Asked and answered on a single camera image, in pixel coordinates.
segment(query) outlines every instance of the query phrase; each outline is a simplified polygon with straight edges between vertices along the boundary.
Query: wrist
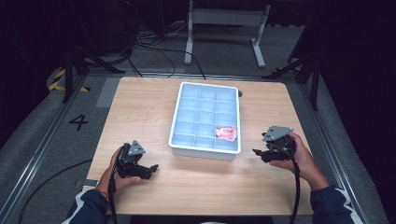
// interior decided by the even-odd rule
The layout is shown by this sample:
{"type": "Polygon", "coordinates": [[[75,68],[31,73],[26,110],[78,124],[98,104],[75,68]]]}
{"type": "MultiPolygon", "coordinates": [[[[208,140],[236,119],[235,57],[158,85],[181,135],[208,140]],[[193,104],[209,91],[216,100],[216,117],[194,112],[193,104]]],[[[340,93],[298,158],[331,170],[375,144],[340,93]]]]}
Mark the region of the wrist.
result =
{"type": "Polygon", "coordinates": [[[94,188],[94,190],[96,190],[96,191],[98,191],[99,193],[101,193],[102,196],[105,198],[107,204],[110,204],[110,200],[109,200],[109,198],[108,198],[107,190],[102,190],[102,189],[99,189],[99,188],[94,188]]]}
{"type": "Polygon", "coordinates": [[[105,172],[102,174],[99,183],[96,185],[96,189],[99,191],[107,192],[108,189],[108,181],[110,179],[111,170],[107,168],[105,172]]]}
{"type": "Polygon", "coordinates": [[[324,189],[330,186],[329,181],[321,172],[309,176],[306,181],[308,182],[311,191],[324,189]]]}

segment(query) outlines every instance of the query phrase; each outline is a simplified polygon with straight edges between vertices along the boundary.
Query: metal frame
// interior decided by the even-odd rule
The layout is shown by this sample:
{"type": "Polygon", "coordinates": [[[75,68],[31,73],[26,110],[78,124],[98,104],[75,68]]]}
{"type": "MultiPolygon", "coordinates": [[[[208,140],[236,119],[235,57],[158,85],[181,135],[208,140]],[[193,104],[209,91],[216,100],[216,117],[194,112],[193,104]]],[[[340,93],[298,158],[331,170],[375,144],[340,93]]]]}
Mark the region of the metal frame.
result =
{"type": "Polygon", "coordinates": [[[12,218],[15,210],[17,209],[18,204],[20,203],[23,195],[26,190],[29,188],[33,178],[35,177],[35,173],[41,165],[41,162],[46,157],[47,152],[50,149],[52,141],[54,140],[56,134],[59,131],[62,121],[64,117],[71,107],[73,100],[76,98],[79,89],[81,89],[82,85],[85,82],[87,76],[78,77],[76,83],[73,88],[72,94],[70,94],[70,98],[67,102],[63,103],[59,108],[57,114],[55,115],[54,120],[52,121],[49,129],[35,150],[35,154],[29,160],[28,164],[23,169],[23,172],[15,185],[14,189],[9,194],[6,202],[3,204],[3,207],[0,210],[0,223],[8,223],[12,218]]]}
{"type": "Polygon", "coordinates": [[[259,26],[259,30],[255,38],[251,38],[251,46],[256,56],[257,64],[260,68],[265,67],[264,58],[260,49],[260,41],[262,40],[262,32],[269,15],[270,6],[265,6],[264,11],[241,11],[241,10],[222,10],[222,9],[206,9],[194,8],[193,0],[190,0],[189,6],[189,35],[187,37],[186,55],[184,64],[191,64],[193,34],[192,28],[195,23],[207,24],[233,24],[246,26],[259,26]]]}
{"type": "Polygon", "coordinates": [[[344,169],[342,163],[338,159],[337,153],[335,151],[334,145],[332,144],[332,140],[329,136],[329,134],[326,131],[325,125],[323,124],[323,120],[320,117],[319,112],[310,104],[310,91],[306,87],[305,84],[298,84],[300,92],[302,93],[304,97],[304,101],[306,106],[309,108],[310,114],[313,118],[313,121],[315,122],[317,128],[318,128],[318,134],[321,137],[324,145],[325,145],[325,154],[326,158],[329,161],[329,164],[332,168],[332,171],[334,173],[335,179],[337,181],[337,184],[340,188],[344,189],[352,203],[353,208],[355,211],[358,213],[360,216],[361,220],[363,223],[369,224],[371,223],[369,218],[366,216],[363,208],[361,207],[361,204],[359,203],[355,192],[353,191],[353,188],[351,186],[349,176],[347,175],[346,170],[344,169]]]}

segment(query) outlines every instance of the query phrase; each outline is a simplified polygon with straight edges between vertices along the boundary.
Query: white metal stand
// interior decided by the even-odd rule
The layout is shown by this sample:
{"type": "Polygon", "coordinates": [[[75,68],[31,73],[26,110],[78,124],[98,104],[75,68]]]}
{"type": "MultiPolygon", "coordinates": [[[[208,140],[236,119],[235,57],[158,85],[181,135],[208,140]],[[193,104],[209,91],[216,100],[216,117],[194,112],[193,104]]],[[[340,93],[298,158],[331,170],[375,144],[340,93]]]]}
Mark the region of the white metal stand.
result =
{"type": "Polygon", "coordinates": [[[270,6],[267,5],[264,11],[240,11],[240,10],[223,10],[223,9],[207,9],[194,8],[193,0],[190,0],[189,7],[189,35],[187,37],[186,55],[184,64],[191,64],[191,54],[193,46],[192,26],[195,23],[207,24],[233,24],[246,26],[259,26],[256,38],[251,38],[251,45],[256,56],[257,64],[260,68],[265,67],[265,62],[260,50],[260,41],[265,23],[269,15],[270,6]]]}

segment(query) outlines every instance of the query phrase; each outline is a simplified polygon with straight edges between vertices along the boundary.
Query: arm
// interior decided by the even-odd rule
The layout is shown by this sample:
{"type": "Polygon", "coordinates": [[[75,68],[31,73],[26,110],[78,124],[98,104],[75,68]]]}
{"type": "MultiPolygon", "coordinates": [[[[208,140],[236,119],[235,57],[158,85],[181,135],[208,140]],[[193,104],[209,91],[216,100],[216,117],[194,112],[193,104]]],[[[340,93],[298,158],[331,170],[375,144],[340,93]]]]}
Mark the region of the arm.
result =
{"type": "Polygon", "coordinates": [[[312,191],[311,206],[314,210],[313,223],[362,223],[350,206],[347,193],[335,186],[312,191]]]}
{"type": "MultiPolygon", "coordinates": [[[[76,196],[76,200],[67,214],[67,220],[65,220],[63,224],[97,224],[106,222],[105,214],[107,212],[108,205],[108,181],[119,151],[120,148],[111,157],[110,165],[102,174],[96,188],[88,191],[82,191],[76,196]]],[[[116,181],[116,193],[117,191],[128,186],[132,186],[141,180],[139,176],[127,176],[125,178],[121,178],[118,173],[115,173],[114,179],[116,181]]]]}
{"type": "MultiPolygon", "coordinates": [[[[347,193],[335,186],[319,170],[312,154],[304,146],[301,137],[290,133],[296,143],[294,158],[300,167],[300,177],[311,188],[311,206],[314,210],[313,223],[362,223],[356,212],[349,206],[347,193]]],[[[292,161],[270,161],[272,166],[288,169],[294,173],[292,161]]]]}

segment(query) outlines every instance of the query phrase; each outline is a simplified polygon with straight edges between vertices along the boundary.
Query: sleeve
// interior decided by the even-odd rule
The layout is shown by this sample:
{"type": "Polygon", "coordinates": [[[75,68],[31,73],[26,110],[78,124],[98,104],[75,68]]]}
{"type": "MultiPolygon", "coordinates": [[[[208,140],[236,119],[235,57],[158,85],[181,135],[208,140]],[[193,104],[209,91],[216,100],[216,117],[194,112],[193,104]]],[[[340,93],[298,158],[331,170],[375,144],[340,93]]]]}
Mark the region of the sleeve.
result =
{"type": "Polygon", "coordinates": [[[347,193],[336,186],[312,191],[311,206],[314,210],[312,216],[314,224],[362,223],[361,218],[350,206],[347,193]]]}
{"type": "Polygon", "coordinates": [[[107,202],[97,190],[82,191],[76,196],[66,220],[62,224],[106,223],[107,202]]]}

